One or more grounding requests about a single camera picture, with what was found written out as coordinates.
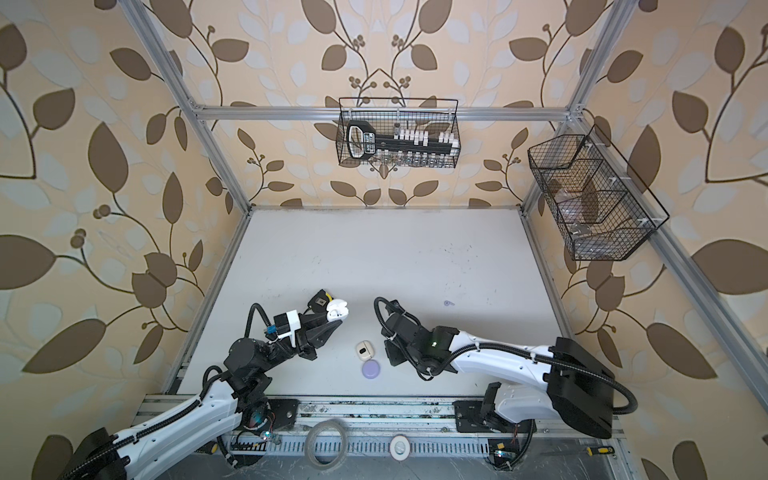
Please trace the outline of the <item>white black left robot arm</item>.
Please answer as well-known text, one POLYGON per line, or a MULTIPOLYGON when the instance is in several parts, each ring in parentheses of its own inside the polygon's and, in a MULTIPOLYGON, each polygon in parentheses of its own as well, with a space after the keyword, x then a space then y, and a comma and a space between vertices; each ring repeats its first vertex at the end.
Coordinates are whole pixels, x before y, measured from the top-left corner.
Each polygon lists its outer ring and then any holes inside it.
POLYGON ((266 403, 268 371, 300 357, 314 360, 349 314, 342 299, 321 297, 305 312, 269 318, 254 303, 245 331, 222 367, 209 367, 201 391, 137 426, 109 434, 98 429, 76 449, 62 479, 155 479, 198 448, 244 425, 266 403))

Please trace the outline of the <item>white earbud charging case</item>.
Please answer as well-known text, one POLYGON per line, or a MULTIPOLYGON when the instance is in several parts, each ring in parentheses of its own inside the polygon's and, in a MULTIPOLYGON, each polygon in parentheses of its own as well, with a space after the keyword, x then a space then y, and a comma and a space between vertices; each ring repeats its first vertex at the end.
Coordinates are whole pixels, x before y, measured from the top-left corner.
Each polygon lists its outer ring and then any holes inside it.
POLYGON ((343 299, 335 298, 326 306, 326 319, 329 322, 343 321, 348 315, 348 302, 343 299))

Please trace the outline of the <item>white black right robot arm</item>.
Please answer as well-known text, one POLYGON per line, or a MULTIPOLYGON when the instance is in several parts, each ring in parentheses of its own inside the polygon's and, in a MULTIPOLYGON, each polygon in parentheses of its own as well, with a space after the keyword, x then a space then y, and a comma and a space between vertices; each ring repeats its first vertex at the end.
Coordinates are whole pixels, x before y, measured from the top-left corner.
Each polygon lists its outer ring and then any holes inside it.
POLYGON ((453 327, 428 329, 395 300, 377 297, 373 309, 391 365, 407 363, 426 382, 446 373, 491 377, 481 401, 455 404, 462 433, 510 433, 532 430, 538 420, 561 420, 581 434, 608 439, 614 418, 639 407, 631 390, 572 339, 508 344, 453 327))

